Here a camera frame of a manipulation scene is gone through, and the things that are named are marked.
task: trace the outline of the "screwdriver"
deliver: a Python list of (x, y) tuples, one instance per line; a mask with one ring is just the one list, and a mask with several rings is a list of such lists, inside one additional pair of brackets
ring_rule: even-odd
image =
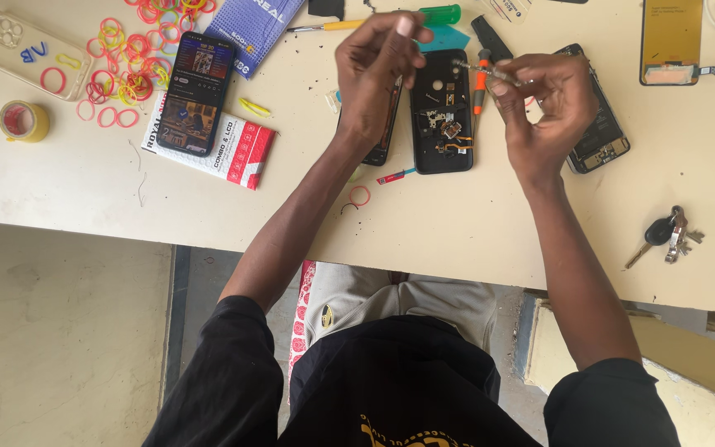
[[(423, 13), (423, 25), (453, 25), (459, 22), (462, 17), (462, 9), (459, 5), (433, 6), (432, 8), (421, 8), (417, 12)], [(362, 25), (366, 19), (347, 20), (345, 22), (329, 22), (323, 25), (297, 26), (286, 29), (286, 33), (299, 33), (300, 31), (334, 31), (336, 29), (355, 29)]]
[[(490, 65), (490, 55), (492, 52), (487, 48), (482, 48), (479, 51), (479, 67), (487, 68)], [(485, 102), (485, 82), (487, 81), (487, 72), (482, 70), (476, 71), (476, 86), (473, 88), (473, 137), (476, 137), (476, 125), (479, 119), (479, 114), (482, 113), (482, 104)]]

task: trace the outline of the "yellow tape roll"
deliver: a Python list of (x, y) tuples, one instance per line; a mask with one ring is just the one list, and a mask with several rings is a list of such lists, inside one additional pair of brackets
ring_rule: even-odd
[(10, 101), (0, 111), (0, 127), (9, 142), (35, 143), (48, 133), (48, 115), (40, 106)]

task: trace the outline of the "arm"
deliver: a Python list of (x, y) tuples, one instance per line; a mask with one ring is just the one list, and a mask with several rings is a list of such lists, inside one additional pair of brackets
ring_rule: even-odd
[(311, 248), (335, 198), (374, 144), (380, 141), (394, 82), (412, 87), (426, 60), (411, 40), (432, 41), (423, 14), (374, 14), (335, 52), (342, 120), (324, 154), (258, 232), (225, 285), (220, 300), (252, 298), (264, 310), (283, 294)]
[[(548, 296), (561, 335), (579, 371), (600, 360), (642, 362), (628, 316), (595, 257), (565, 194), (559, 171), (597, 113), (597, 97), (583, 57), (527, 55), (499, 64), (518, 79), (515, 88), (495, 81), (506, 122), (509, 160), (531, 205), (540, 237)], [(534, 125), (523, 100), (535, 96), (544, 115)]]

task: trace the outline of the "yellow screwdriver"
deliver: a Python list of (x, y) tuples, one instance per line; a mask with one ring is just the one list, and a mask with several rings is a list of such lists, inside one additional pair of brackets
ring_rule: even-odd
[[(421, 8), (417, 12), (424, 13), (426, 18), (423, 25), (453, 25), (459, 22), (462, 10), (459, 5), (434, 6), (432, 8)], [(323, 25), (297, 26), (286, 29), (286, 33), (298, 33), (300, 31), (334, 31), (336, 29), (355, 29), (362, 25), (365, 19), (347, 20), (345, 22), (330, 22)]]

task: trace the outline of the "desk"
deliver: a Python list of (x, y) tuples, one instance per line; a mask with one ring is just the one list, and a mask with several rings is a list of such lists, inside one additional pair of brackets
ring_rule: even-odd
[[(703, 76), (693, 87), (640, 86), (637, 0), (614, 5), (536, 0), (522, 25), (502, 22), (480, 2), (463, 3), (456, 27), (472, 36), (470, 20), (484, 13), (514, 54), (551, 53), (573, 42), (584, 47), (632, 149), (584, 176), (563, 169), (581, 226), (622, 299), (715, 310), (715, 78)], [(376, 6), (394, 10), (413, 4), (443, 2)], [(104, 17), (116, 17), (129, 33), (149, 28), (122, 0), (10, 0), (0, 1), (0, 10), (79, 45)], [(352, 1), (346, 17), (367, 13)], [(309, 17), (303, 6), (289, 25), (322, 21)], [(273, 112), (258, 122), (280, 131), (255, 192), (144, 151), (138, 172), (127, 140), (141, 140), (146, 117), (131, 129), (100, 129), (75, 116), (75, 103), (0, 73), (0, 108), (23, 99), (44, 106), (52, 119), (48, 137), (38, 144), (8, 143), (0, 131), (0, 223), (243, 251), (332, 137), (337, 116), (324, 95), (337, 86), (333, 51), (345, 35), (283, 35), (251, 81), (233, 77), (225, 111), (253, 118), (238, 107), (237, 98), (245, 97)], [(475, 58), (478, 49), (472, 39), (466, 51)], [(707, 22), (702, 55), (703, 65), (715, 65), (715, 29)], [(507, 160), (503, 123), (492, 109), (480, 119), (470, 171), (376, 183), (375, 178), (413, 166), (408, 105), (404, 93), (388, 162), (364, 167), (355, 183), (371, 190), (371, 201), (340, 215), (348, 185), (309, 258), (544, 289), (534, 222)], [(141, 207), (137, 187), (144, 173)], [(690, 256), (674, 265), (663, 262), (664, 248), (654, 248), (624, 270), (644, 229), (673, 204), (686, 209), (690, 228), (705, 232), (705, 242), (690, 244)]]

